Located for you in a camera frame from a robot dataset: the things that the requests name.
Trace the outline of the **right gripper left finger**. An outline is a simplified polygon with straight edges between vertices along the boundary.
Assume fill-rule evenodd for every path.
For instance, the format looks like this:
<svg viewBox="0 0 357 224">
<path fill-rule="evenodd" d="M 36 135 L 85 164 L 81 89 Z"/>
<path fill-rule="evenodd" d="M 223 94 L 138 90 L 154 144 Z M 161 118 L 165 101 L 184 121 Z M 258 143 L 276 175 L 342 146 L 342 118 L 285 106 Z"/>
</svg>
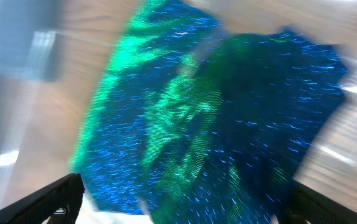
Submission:
<svg viewBox="0 0 357 224">
<path fill-rule="evenodd" d="M 71 173 L 0 210 L 0 224 L 75 224 L 85 187 Z"/>
</svg>

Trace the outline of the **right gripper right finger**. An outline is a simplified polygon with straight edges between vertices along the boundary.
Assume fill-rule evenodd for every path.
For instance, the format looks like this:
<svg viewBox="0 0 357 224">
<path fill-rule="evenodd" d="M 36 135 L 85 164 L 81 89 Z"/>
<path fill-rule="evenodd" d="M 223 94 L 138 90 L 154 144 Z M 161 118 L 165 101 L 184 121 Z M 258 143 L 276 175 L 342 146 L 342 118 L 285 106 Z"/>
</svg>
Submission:
<svg viewBox="0 0 357 224">
<path fill-rule="evenodd" d="M 279 224 L 357 224 L 357 213 L 295 181 L 277 213 Z"/>
</svg>

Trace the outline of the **blue sequin fabric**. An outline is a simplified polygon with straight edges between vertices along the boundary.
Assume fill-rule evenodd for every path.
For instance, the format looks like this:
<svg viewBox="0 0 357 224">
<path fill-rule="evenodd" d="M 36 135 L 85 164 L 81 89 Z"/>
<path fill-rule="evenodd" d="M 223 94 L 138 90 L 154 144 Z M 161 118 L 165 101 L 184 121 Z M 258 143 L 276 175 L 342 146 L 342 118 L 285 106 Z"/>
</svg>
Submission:
<svg viewBox="0 0 357 224">
<path fill-rule="evenodd" d="M 154 223 L 268 223 L 345 100 L 332 45 L 231 34 L 183 1 L 143 1 L 71 160 L 102 211 Z"/>
</svg>

